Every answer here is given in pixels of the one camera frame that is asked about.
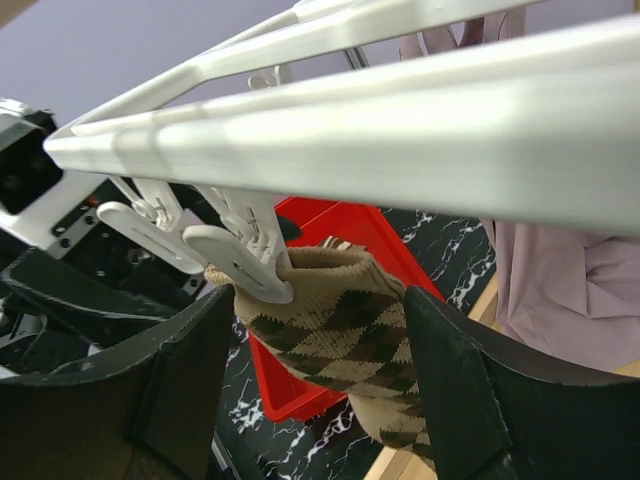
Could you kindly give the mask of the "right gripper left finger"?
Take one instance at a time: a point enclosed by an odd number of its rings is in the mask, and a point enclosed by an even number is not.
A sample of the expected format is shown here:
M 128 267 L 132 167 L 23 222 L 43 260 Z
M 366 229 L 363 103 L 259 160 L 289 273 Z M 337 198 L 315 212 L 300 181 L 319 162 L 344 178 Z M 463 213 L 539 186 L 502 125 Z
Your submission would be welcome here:
M 50 374 L 1 382 L 4 479 L 204 479 L 234 290 Z

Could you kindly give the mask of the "white clip hanger frame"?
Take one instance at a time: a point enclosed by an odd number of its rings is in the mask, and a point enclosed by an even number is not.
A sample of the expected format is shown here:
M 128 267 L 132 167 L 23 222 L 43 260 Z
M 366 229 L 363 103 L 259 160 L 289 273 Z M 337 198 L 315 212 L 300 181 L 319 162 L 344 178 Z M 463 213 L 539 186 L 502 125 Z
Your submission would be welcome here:
M 639 18 L 175 106 L 205 82 L 507 1 L 323 1 L 277 15 L 46 140 L 64 169 L 639 231 Z

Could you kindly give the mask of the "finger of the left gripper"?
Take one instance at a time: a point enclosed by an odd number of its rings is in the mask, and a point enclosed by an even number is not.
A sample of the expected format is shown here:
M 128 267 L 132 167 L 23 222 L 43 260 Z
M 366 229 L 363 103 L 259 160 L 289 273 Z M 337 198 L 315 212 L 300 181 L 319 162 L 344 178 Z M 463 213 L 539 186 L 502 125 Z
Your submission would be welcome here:
M 114 289 L 48 254 L 29 249 L 1 272 L 22 299 L 77 333 L 140 333 L 175 315 L 193 297 L 158 268 L 141 265 Z

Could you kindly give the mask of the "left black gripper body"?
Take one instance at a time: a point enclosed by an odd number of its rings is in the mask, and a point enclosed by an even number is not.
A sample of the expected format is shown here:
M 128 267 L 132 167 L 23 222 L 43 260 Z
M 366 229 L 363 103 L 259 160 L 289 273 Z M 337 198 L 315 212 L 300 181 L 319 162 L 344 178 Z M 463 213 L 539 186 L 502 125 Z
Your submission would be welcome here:
M 100 204 L 121 197 L 114 186 L 105 182 L 88 200 L 95 207 L 96 214 Z M 1 272 L 29 249 L 40 250 L 1 235 Z M 205 285 L 202 275 L 189 275 L 173 268 L 98 218 L 96 226 L 64 256 L 56 258 L 42 252 L 114 289 L 132 292 L 134 288 L 127 286 L 125 281 L 131 279 L 134 270 L 141 265 L 154 266 L 164 272 L 191 295 L 193 301 Z M 77 333 L 13 293 L 1 280 L 1 372 L 4 375 L 49 373 L 136 334 Z

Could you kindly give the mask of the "white hanger clip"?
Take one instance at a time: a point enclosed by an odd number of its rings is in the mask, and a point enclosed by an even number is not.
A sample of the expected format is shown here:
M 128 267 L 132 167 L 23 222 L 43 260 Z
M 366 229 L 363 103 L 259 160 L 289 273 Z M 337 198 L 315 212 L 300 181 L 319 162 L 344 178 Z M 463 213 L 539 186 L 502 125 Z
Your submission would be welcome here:
M 293 289 L 277 269 L 291 266 L 285 240 L 268 195 L 197 185 L 195 189 L 217 211 L 221 227 L 195 225 L 184 242 L 256 299 L 288 304 Z

